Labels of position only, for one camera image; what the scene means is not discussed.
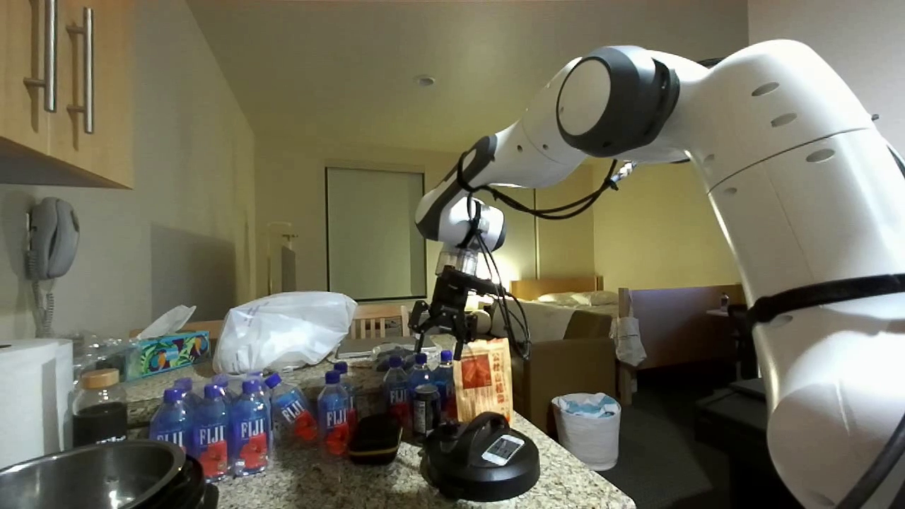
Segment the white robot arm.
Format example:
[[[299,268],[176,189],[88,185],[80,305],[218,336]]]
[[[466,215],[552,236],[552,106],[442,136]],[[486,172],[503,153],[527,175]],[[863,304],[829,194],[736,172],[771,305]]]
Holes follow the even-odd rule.
[[[737,264],[767,447],[802,509],[905,509],[905,172],[841,75],[798,41],[712,65],[638,45],[566,62],[432,188],[416,230],[491,250],[486,188],[548,188],[587,158],[694,165]]]

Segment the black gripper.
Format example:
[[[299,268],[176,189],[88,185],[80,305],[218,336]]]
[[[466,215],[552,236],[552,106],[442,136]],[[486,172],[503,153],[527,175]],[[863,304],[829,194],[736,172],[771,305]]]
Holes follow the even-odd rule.
[[[432,304],[412,305],[411,332],[416,341],[425,341],[431,332],[446,329],[456,336],[453,358],[462,359],[463,346],[474,341],[474,325],[463,325],[466,298],[498,292],[501,285],[491,281],[445,267],[432,290]]]

